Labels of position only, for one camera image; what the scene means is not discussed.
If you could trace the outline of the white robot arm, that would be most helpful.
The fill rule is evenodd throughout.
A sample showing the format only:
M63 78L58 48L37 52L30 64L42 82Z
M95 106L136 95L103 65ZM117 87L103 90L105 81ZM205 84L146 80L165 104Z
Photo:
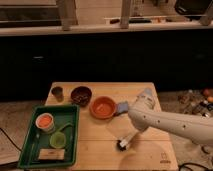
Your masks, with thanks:
M192 142L213 147L213 118L155 111L152 90L144 89L130 105L128 115L139 132L157 128Z

